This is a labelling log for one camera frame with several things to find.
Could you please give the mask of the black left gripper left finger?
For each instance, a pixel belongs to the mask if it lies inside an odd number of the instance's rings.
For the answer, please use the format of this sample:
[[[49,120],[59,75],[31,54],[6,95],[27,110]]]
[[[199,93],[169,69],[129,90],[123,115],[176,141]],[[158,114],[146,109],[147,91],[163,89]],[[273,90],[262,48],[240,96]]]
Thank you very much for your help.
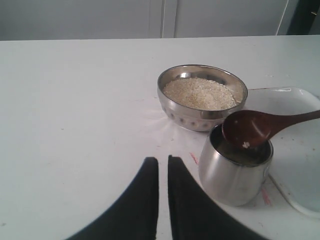
[[[144,159],[121,196],[70,240],[155,240],[159,216],[159,163]]]

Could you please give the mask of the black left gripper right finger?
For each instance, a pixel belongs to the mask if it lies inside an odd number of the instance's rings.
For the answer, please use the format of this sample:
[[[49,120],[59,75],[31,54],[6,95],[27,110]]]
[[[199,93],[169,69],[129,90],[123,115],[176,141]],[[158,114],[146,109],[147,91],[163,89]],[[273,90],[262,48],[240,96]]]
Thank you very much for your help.
[[[250,231],[215,204],[182,159],[168,156],[168,203],[174,240],[249,240]]]

